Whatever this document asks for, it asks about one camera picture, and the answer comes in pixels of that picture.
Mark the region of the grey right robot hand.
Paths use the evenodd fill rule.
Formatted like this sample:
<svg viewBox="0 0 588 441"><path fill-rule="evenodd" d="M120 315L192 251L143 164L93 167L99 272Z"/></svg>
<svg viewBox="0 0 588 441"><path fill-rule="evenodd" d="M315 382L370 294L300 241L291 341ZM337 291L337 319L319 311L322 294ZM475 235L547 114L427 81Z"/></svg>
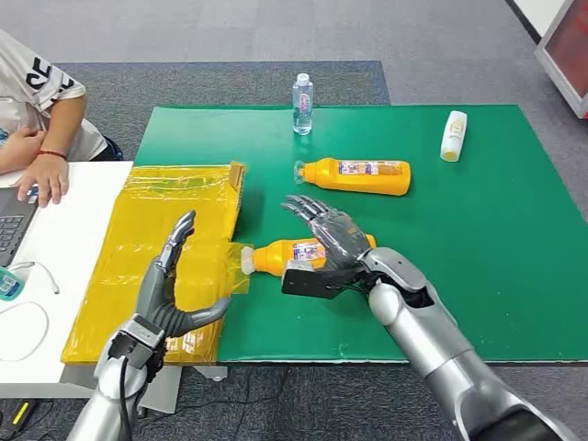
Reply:
<svg viewBox="0 0 588 441"><path fill-rule="evenodd" d="M362 258L371 246L349 216L304 195L288 195L281 206L303 220L325 250L325 263L319 269L288 263L282 293L328 300L348 289L368 294L368 271Z"/></svg>

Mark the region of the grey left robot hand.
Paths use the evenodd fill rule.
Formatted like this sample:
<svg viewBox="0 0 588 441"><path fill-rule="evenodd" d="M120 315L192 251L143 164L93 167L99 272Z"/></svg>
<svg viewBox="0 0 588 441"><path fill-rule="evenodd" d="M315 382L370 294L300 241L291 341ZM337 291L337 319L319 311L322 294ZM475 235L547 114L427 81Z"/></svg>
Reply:
<svg viewBox="0 0 588 441"><path fill-rule="evenodd" d="M165 332L165 337L182 337L223 318L231 299L223 297L210 307L183 311L175 305L176 269L183 245L194 233L195 210L181 216L148 266L140 283L134 311Z"/></svg>

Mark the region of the person's left hand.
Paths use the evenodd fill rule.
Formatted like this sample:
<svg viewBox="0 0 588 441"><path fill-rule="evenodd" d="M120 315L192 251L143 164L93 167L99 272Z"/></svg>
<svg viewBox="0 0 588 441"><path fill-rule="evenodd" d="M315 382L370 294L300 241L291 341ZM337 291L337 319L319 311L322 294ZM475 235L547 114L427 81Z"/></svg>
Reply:
<svg viewBox="0 0 588 441"><path fill-rule="evenodd" d="M41 208L45 208L50 201L59 204L69 190L69 164L54 152L41 152L14 185L18 188L20 201L24 201L36 185Z"/></svg>

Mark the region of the person's right hand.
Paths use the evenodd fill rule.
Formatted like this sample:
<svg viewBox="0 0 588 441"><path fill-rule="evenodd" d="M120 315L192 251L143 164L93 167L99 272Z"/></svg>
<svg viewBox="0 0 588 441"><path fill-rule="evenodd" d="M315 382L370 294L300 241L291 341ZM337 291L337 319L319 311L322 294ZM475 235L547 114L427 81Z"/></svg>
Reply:
<svg viewBox="0 0 588 441"><path fill-rule="evenodd" d="M45 136L44 130L27 127L17 130L1 148L1 168L14 171L31 164L38 154Z"/></svg>

